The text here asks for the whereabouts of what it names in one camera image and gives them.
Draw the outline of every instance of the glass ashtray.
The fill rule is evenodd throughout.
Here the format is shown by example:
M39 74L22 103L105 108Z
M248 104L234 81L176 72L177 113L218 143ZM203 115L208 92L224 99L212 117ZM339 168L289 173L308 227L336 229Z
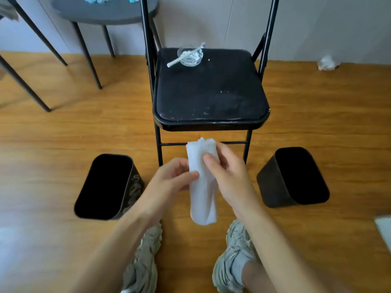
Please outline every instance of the glass ashtray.
M178 49L178 57L180 57L184 52L190 52L199 46L182 46ZM202 57L204 56L204 53L202 52L202 49L196 51L193 54L190 54L187 58L184 58L181 60L181 64L187 67L195 67L199 63L201 63Z

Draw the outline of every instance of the shoe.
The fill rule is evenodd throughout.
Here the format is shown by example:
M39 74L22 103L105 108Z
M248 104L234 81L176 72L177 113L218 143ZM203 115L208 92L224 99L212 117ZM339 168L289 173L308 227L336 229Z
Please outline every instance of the shoe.
M256 256L255 251L251 248L250 236L241 221L234 220L232 222L227 232L226 242L227 249L217 259L213 268L213 285L219 293L242 293L244 286L235 280L231 272L233 261L240 251L251 260L255 260Z
M155 255L161 245L161 224L145 232L134 260L124 272L124 286L121 293L154 293L158 280Z

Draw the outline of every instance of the chair seat cushion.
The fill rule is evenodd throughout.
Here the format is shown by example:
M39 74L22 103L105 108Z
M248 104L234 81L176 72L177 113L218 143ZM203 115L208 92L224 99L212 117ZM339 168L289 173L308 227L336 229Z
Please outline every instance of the chair seat cushion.
M177 63L168 68L167 63L178 57L177 50L163 48L158 53L154 116L159 123L207 125L197 130L226 124L226 129L234 130L241 124L258 128L267 119L269 105L249 52L203 49L198 66Z
M159 0L147 0L150 17L158 11ZM90 4L85 0L53 0L52 7L63 18L77 23L88 24L132 24L140 23L140 2L112 0L103 4Z

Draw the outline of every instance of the left hand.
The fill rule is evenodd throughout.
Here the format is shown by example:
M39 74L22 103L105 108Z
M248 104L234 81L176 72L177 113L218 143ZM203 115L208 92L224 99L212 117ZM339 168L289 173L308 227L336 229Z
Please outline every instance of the left hand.
M189 172L189 162L186 158L174 158L158 169L132 208L146 215L150 220L149 226L153 226L159 223L175 194L188 189L189 184L198 177L197 171Z

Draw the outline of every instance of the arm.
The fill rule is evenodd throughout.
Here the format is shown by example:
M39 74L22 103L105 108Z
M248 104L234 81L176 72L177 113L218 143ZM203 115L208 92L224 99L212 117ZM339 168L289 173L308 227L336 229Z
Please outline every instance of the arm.
M204 155L204 162L216 177L222 196L246 226L276 291L330 292L263 210L243 160L222 143L217 144L217 152L220 164L208 154Z
M146 230L160 221L175 194L197 178L198 172L189 172L185 158L175 158L160 167L141 197L94 253L69 292L119 292L123 273Z

